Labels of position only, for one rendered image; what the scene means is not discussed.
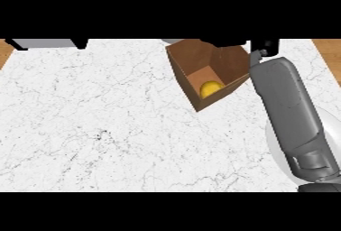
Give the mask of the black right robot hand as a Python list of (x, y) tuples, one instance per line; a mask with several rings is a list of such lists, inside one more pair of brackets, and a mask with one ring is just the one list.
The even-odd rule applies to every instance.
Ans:
[(216, 48), (244, 45), (250, 42), (250, 51), (259, 51), (262, 57), (278, 54), (278, 39), (202, 39), (202, 41)]

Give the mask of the brown cardboard box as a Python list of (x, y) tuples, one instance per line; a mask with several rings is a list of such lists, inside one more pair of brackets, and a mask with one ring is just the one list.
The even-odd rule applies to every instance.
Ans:
[[(175, 80), (191, 107), (200, 111), (224, 98), (249, 78), (249, 54), (240, 46), (215, 48), (199, 39), (182, 39), (165, 47)], [(206, 81), (222, 88), (208, 97), (199, 95)]]

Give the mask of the yellow lemon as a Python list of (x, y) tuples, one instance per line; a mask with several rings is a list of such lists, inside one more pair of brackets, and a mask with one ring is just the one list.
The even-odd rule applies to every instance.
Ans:
[(224, 84), (221, 84), (216, 81), (206, 81), (200, 87), (199, 87), (199, 96), (202, 98), (208, 97), (212, 93), (215, 93), (221, 88), (224, 87)]

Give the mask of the grey and black appliance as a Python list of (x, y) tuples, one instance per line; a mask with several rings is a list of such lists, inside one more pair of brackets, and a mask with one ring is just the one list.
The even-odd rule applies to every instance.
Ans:
[(76, 47), (82, 50), (87, 47), (87, 39), (5, 39), (5, 43), (17, 51), (27, 51), (30, 48), (67, 48)]

